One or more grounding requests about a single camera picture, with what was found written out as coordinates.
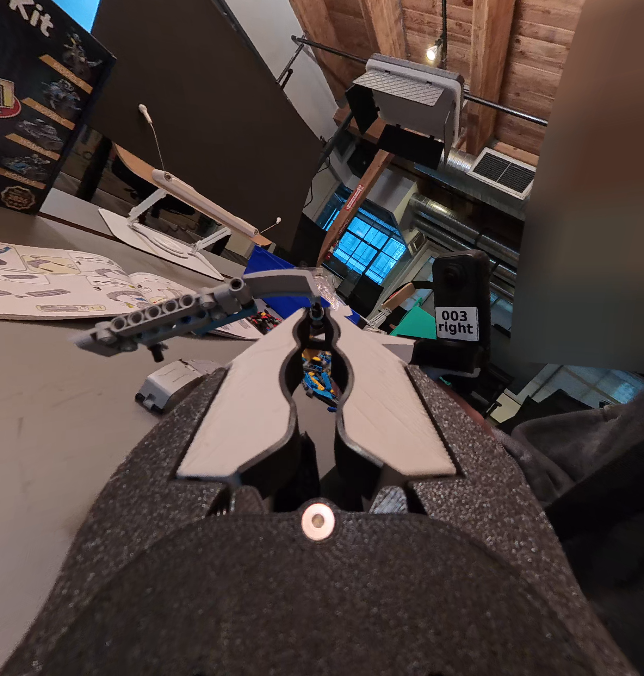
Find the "wooden and black chair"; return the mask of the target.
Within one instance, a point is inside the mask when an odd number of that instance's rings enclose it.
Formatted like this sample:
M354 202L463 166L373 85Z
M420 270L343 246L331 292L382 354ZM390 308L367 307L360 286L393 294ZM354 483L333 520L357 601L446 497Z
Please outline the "wooden and black chair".
M403 301L414 296L415 292L420 289L432 291L433 288L431 281L411 281L403 284L402 287L397 289L381 304L377 315L372 320L368 320L367 325L371 325L375 330L381 331L379 327Z

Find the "green plastic tote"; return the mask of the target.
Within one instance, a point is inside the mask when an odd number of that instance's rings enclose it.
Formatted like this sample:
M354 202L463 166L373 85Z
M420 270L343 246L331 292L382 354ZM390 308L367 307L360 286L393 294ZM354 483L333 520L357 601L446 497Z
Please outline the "green plastic tote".
M436 317L420 306L413 306L401 319L392 336L411 339L437 339Z

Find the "grey toy panel assembly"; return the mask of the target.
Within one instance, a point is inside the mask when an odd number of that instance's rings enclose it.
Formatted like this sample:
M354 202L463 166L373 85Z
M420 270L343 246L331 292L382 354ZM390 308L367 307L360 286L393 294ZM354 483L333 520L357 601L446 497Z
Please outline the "grey toy panel assembly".
M145 379L135 401L156 415L169 413L205 377L221 368L208 359L178 359L159 368Z
M317 285L308 271L270 270L234 277L216 287L201 288L197 293L186 293L100 322L77 334L72 341L78 349L104 357L136 351L143 346L155 362L162 362L165 341L191 334L190 329L208 322L213 311L222 318L239 312L253 301L272 297L307 298L310 308L306 310L308 318L304 320L304 327L319 332L326 325L328 312L321 305Z

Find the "large dark panel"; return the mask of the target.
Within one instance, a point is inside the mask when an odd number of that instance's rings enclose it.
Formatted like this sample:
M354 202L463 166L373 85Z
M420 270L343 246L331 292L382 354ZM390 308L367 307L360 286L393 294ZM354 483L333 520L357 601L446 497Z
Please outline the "large dark panel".
M322 144L212 1L101 1L92 35L116 57L89 125L263 230L296 237Z

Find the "white instruction booklet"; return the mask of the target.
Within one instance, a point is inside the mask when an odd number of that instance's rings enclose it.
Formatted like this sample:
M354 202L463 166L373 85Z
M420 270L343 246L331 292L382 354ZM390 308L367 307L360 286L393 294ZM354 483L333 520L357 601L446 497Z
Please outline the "white instruction booklet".
M112 318L196 293L98 254L0 241L0 320Z

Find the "blue toy beam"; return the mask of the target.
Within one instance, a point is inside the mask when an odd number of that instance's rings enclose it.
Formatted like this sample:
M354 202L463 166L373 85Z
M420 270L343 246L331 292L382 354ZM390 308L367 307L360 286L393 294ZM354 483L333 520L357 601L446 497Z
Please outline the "blue toy beam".
M218 312L212 312L211 319L203 325L191 328L190 333L196 336L217 334L220 336L244 341L256 341L262 337L262 332L255 327L249 317L255 315L259 308L255 301L239 312L219 318Z

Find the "crumpled clear plastic bag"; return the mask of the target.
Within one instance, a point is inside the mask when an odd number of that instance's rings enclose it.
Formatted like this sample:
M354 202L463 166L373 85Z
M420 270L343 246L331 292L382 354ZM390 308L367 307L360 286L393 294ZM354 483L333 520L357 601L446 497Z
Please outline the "crumpled clear plastic bag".
M309 267L306 269L317 285L318 295L335 310L341 310L345 306L343 300L337 294L337 288L342 279L334 275L323 266Z

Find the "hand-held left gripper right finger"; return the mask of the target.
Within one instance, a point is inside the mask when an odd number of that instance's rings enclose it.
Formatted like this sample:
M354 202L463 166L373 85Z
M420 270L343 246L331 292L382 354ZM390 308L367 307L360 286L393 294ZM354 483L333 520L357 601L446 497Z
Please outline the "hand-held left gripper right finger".
M345 481L448 477L457 468L407 372L407 363L334 309L334 378L342 397L335 464Z

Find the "pile of toy building pieces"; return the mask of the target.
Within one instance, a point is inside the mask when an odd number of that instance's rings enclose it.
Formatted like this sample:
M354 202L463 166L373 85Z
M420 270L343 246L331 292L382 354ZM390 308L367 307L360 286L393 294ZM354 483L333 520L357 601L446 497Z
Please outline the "pile of toy building pieces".
M278 326L282 319L267 311L258 311L246 320L261 334L267 334ZM302 386L309 398L322 401L328 412L336 412L338 391L331 374L332 353L317 348L302 351Z

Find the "white metal stand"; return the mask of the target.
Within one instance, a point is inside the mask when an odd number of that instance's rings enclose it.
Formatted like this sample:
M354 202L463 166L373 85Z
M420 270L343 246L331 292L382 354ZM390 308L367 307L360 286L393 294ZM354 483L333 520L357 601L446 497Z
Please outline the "white metal stand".
M150 196L132 207L125 217L99 208L102 220L116 239L132 248L219 281L223 280L224 275L211 265L208 258L202 253L204 249L234 234L245 237L253 244L266 246L271 244L271 241L265 237L263 232L259 232L257 228L245 220L204 197L192 186L164 168L152 167L119 145L115 145L115 149L120 160L132 173L156 187L156 190ZM219 230L193 244L187 244L143 224L141 218L146 212L157 206L161 200L169 197L175 198L186 206L192 207L201 215L213 219L220 225Z

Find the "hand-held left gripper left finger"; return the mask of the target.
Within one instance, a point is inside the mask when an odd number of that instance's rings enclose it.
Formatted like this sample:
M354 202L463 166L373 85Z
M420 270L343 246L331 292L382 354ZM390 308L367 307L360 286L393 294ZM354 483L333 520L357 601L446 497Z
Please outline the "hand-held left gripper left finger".
M177 478L232 486L283 486L301 442L293 393L303 380L300 309L235 358L185 453Z

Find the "toy robot kit box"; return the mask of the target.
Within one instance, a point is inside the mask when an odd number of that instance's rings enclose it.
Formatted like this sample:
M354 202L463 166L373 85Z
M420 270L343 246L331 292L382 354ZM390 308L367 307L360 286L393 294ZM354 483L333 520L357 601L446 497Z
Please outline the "toy robot kit box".
M91 34L98 1L0 1L0 207L35 214L115 57Z

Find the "grey ceiling-mounted unit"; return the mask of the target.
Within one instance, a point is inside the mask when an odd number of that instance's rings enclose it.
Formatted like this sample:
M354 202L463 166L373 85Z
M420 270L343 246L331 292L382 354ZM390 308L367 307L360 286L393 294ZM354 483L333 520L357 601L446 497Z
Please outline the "grey ceiling-mounted unit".
M379 149L437 170L459 137L463 91L460 74L373 54L346 100L361 134L384 121Z

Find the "silver ventilation duct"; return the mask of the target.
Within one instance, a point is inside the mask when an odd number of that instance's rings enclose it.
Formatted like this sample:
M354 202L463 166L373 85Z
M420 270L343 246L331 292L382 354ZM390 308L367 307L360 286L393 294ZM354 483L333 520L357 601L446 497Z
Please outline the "silver ventilation duct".
M529 198L514 198L468 176L476 158L451 149L437 170L415 165L419 179L407 208L410 224L449 248L485 251L503 269L499 276L513 282Z

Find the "grey desk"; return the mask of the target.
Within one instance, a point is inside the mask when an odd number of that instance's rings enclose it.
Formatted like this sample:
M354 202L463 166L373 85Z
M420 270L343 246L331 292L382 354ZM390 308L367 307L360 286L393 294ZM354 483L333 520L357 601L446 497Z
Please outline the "grey desk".
M135 402L146 349L104 358L92 323L0 320L0 666L51 590L89 508L156 419Z

